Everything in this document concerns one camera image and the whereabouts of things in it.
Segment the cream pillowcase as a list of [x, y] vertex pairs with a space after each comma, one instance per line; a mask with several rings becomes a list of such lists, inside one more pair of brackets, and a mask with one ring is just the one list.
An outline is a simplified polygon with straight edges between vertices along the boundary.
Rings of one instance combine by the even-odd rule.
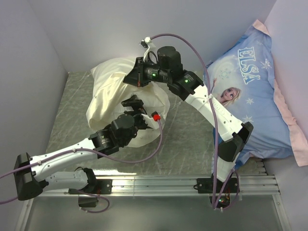
[[[130, 107], [123, 107], [121, 102], [137, 95], [143, 101], [147, 115], [158, 112], [160, 124], [164, 125], [170, 109], [167, 93], [156, 83], [145, 87], [135, 87], [123, 82], [124, 77], [134, 67], [135, 58], [113, 58], [91, 69], [94, 79], [92, 100], [86, 112], [89, 127], [98, 131], [117, 119]], [[160, 136], [159, 129], [139, 130], [128, 146], [138, 148], [153, 142]]]

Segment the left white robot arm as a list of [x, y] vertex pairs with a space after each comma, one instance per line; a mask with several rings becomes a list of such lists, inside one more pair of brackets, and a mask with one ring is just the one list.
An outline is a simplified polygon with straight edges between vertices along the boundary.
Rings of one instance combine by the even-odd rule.
[[125, 111], [103, 129], [74, 145], [49, 154], [18, 155], [13, 170], [17, 199], [25, 201], [44, 191], [66, 188], [93, 193], [98, 182], [92, 169], [74, 172], [64, 172], [63, 169], [83, 161], [110, 158], [120, 148], [128, 146], [137, 137], [138, 131], [155, 126], [161, 128], [159, 113], [153, 111], [148, 114], [142, 100], [135, 95], [123, 101], [122, 105], [133, 110]]

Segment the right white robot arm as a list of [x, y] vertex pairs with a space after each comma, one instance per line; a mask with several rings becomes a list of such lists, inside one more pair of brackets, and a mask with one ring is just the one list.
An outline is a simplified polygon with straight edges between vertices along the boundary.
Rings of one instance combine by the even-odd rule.
[[237, 119], [215, 97], [209, 96], [202, 80], [194, 72], [183, 69], [180, 53], [174, 47], [159, 48], [157, 58], [157, 63], [147, 55], [136, 58], [124, 83], [135, 87], [145, 87], [151, 82], [166, 83], [173, 94], [195, 108], [214, 126], [222, 141], [216, 148], [217, 170], [212, 187], [219, 193], [225, 191], [229, 186], [229, 174], [250, 138], [253, 125]]

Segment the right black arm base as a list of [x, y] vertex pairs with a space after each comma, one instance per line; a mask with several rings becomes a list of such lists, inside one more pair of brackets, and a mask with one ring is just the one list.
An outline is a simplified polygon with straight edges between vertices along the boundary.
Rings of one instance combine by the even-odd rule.
[[[238, 196], [240, 191], [239, 181], [236, 178], [230, 178], [226, 185], [223, 182], [216, 181], [216, 193], [215, 193], [215, 202], [217, 203], [216, 208], [226, 209], [232, 204], [231, 194], [234, 193], [235, 197]], [[214, 189], [214, 178], [213, 176], [207, 178], [197, 178], [196, 184], [193, 186], [199, 194], [209, 194], [210, 203], [213, 202], [213, 189]]]

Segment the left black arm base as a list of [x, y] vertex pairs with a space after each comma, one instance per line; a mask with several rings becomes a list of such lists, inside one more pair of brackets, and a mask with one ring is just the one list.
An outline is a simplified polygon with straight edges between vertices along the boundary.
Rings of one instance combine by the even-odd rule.
[[94, 196], [81, 197], [81, 193], [76, 189], [69, 189], [69, 195], [78, 195], [78, 205], [82, 209], [97, 208], [99, 204], [99, 197], [103, 195], [109, 195], [112, 192], [113, 180], [112, 179], [99, 179], [94, 187], [89, 189], [80, 190]]

